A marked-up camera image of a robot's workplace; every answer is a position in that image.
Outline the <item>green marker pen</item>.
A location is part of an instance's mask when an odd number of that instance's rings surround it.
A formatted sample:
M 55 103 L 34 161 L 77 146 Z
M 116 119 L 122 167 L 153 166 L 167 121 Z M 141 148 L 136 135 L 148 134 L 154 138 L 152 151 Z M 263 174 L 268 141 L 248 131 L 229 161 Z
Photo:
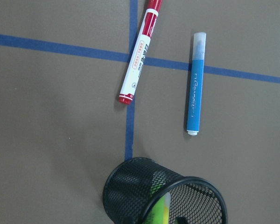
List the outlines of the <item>green marker pen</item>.
M 167 192 L 153 206 L 153 208 L 147 215 L 147 218 L 144 223 L 145 224 L 168 224 L 170 203 L 171 203 L 171 194 Z

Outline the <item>red white marker pen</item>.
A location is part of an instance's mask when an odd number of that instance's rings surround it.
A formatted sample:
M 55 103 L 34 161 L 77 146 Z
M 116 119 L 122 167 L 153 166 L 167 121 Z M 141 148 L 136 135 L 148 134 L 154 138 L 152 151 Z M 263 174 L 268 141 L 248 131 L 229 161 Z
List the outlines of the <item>red white marker pen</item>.
M 130 105 L 134 99 L 162 3 L 162 0 L 150 0 L 148 2 L 122 88 L 119 93 L 119 102 L 125 105 Z

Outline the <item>blue highlighter pen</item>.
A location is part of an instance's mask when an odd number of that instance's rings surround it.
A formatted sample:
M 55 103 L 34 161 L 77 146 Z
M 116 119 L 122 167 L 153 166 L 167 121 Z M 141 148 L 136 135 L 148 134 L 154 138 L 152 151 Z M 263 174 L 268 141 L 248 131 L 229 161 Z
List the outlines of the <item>blue highlighter pen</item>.
M 205 46 L 206 33 L 195 33 L 193 39 L 189 106 L 186 127 L 187 133 L 191 136 L 198 135 L 200 130 Z

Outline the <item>black mesh pen holder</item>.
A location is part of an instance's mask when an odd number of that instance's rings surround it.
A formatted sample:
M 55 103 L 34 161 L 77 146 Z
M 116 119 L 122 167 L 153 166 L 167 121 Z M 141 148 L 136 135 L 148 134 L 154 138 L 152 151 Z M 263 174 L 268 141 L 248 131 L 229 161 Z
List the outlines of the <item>black mesh pen holder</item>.
M 103 190 L 106 214 L 115 224 L 144 224 L 156 202 L 171 194 L 169 224 L 226 224 L 222 195 L 209 181 L 182 176 L 155 161 L 135 157 L 118 165 Z

